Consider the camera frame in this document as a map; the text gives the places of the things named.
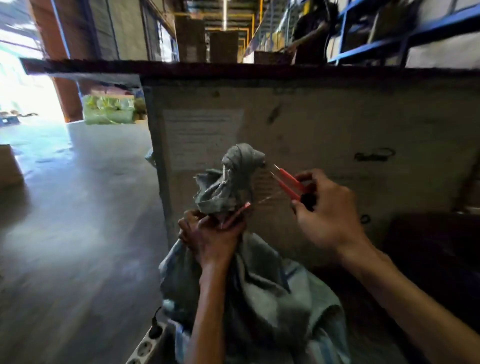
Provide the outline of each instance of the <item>black power cord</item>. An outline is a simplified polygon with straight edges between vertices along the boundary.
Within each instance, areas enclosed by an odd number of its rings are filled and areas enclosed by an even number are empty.
[[[158,339],[163,332],[162,327],[158,324],[156,320],[156,315],[161,308],[162,306],[158,307],[152,317],[152,327],[148,331],[148,337],[151,339]]]

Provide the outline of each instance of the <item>hand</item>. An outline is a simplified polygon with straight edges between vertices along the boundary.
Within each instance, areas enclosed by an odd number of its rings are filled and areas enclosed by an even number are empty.
[[[179,238],[195,253],[202,270],[219,268],[225,272],[246,227],[242,220],[228,229],[220,229],[213,216],[198,210],[185,211],[178,224]]]
[[[299,181],[313,183],[315,211],[308,211],[300,201],[292,201],[297,222],[315,245],[339,255],[358,245],[372,245],[365,235],[355,206],[355,195],[347,187],[328,179],[321,170],[311,170],[295,176]]]

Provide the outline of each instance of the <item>warehouse shelf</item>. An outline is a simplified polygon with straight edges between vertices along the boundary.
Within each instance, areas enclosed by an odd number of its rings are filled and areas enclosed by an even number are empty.
[[[380,0],[357,0],[348,5],[345,10],[340,13],[339,19],[342,19],[341,37],[344,36],[344,30],[347,20],[351,21],[348,13],[352,10],[356,11],[356,16],[361,16],[363,11],[370,12],[372,9],[379,9]],[[410,47],[428,44],[431,42],[458,36],[461,34],[480,31],[480,4],[459,10],[453,14],[443,18],[430,21],[419,25],[414,30],[396,36],[375,41],[370,44],[351,49],[340,53],[338,56],[330,60],[330,63],[357,63],[370,59],[381,59],[395,53],[401,53],[402,65],[405,64],[406,55]]]

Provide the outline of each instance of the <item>right hand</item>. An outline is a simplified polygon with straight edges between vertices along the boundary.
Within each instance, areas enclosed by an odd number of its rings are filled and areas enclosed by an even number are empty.
[[[310,212],[300,201],[292,201],[297,222],[315,245],[334,252],[339,258],[351,248],[372,244],[365,235],[355,206],[355,195],[347,187],[328,179],[318,169],[295,176],[315,190],[317,205]]]

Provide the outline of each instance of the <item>left hand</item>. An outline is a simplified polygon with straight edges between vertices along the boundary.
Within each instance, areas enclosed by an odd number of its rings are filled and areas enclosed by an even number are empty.
[[[242,220],[228,229],[220,229],[213,216],[198,210],[185,211],[178,224],[179,239],[195,253],[202,270],[220,268],[226,271],[246,227]]]

